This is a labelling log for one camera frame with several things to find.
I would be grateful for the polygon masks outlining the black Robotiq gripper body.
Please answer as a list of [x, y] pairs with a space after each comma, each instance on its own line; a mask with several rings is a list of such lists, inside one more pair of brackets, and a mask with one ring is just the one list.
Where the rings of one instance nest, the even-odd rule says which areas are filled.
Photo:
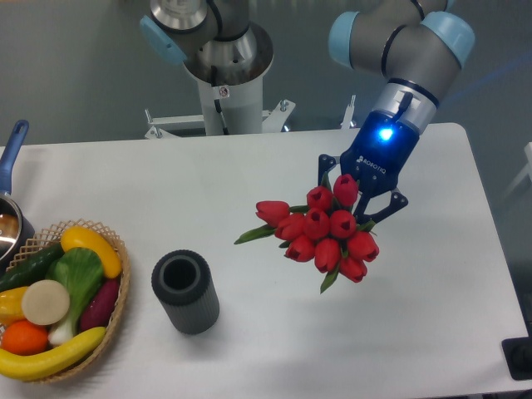
[[398, 176], [419, 139], [417, 130], [373, 111], [340, 155], [341, 172], [358, 183], [361, 200], [368, 201], [397, 187]]

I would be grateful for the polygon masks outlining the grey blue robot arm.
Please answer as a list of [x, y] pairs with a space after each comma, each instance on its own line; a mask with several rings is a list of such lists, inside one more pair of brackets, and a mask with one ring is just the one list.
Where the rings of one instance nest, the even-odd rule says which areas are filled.
[[[386, 85], [353, 143], [323, 155], [318, 175], [339, 167], [362, 192], [355, 219], [379, 223], [407, 204], [398, 177], [475, 43], [472, 28], [447, 1], [385, 1], [370, 12], [345, 12], [328, 35], [330, 57], [379, 73]], [[263, 78], [273, 44], [249, 18], [245, 1], [153, 1], [140, 20], [151, 48], [196, 80], [208, 135], [270, 131]]]

